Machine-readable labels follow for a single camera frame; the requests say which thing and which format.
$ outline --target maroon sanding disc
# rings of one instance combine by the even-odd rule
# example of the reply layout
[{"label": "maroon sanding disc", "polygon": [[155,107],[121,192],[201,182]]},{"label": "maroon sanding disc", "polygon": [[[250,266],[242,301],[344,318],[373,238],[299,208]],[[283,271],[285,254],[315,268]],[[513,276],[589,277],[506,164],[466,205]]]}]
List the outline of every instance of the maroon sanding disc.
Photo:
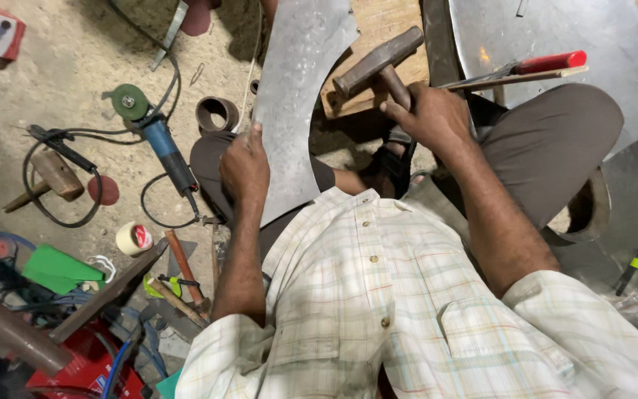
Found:
[{"label": "maroon sanding disc", "polygon": [[[112,177],[107,176],[100,176],[100,180],[102,180],[102,199],[100,204],[107,207],[114,205],[120,199],[120,189],[117,188],[117,183],[112,180]],[[93,201],[97,198],[97,180],[95,180],[95,177],[88,181],[88,194],[90,194]]]},{"label": "maroon sanding disc", "polygon": [[199,36],[208,31],[210,25],[209,0],[187,0],[189,10],[183,19],[181,30],[189,36]]}]

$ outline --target red handle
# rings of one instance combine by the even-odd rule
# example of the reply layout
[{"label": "red handle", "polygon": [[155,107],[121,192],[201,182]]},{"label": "red handle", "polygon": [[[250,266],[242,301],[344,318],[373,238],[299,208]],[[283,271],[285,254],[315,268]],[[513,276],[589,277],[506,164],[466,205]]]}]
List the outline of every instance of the red handle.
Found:
[{"label": "red handle", "polygon": [[574,68],[585,65],[587,54],[582,50],[565,52],[564,54],[545,55],[529,58],[519,62],[513,68],[513,74],[526,75],[529,73],[553,71],[556,69]]}]

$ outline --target green grinding disc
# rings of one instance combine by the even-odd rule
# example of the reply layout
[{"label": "green grinding disc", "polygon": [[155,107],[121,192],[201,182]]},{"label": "green grinding disc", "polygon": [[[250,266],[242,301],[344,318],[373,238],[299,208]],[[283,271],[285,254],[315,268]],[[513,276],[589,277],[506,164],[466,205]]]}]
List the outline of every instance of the green grinding disc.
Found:
[{"label": "green grinding disc", "polygon": [[112,92],[112,106],[124,119],[136,121],[147,114],[149,102],[139,87],[126,83]]}]

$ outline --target green paper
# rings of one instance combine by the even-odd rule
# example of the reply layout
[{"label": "green paper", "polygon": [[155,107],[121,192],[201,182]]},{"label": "green paper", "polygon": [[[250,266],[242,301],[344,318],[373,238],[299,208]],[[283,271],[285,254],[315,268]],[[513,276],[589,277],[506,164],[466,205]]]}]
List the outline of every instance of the green paper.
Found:
[{"label": "green paper", "polygon": [[26,262],[22,275],[59,295],[73,290],[84,281],[105,286],[104,274],[48,244],[38,246]]},{"label": "green paper", "polygon": [[167,379],[161,380],[157,383],[157,391],[162,394],[164,399],[174,399],[176,385],[179,383],[179,377],[182,375],[182,370],[183,367]]}]

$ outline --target red sanding disc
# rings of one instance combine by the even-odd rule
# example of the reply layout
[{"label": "red sanding disc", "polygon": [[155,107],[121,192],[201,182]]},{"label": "red sanding disc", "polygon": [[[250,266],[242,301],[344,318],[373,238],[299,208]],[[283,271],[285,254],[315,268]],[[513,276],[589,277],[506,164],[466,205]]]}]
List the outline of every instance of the red sanding disc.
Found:
[{"label": "red sanding disc", "polygon": [[[100,204],[107,207],[114,205],[120,199],[120,189],[117,188],[117,183],[107,176],[100,176],[100,180],[102,180],[102,199]],[[88,194],[90,194],[93,201],[97,198],[97,189],[97,180],[93,177],[88,181]]]}]

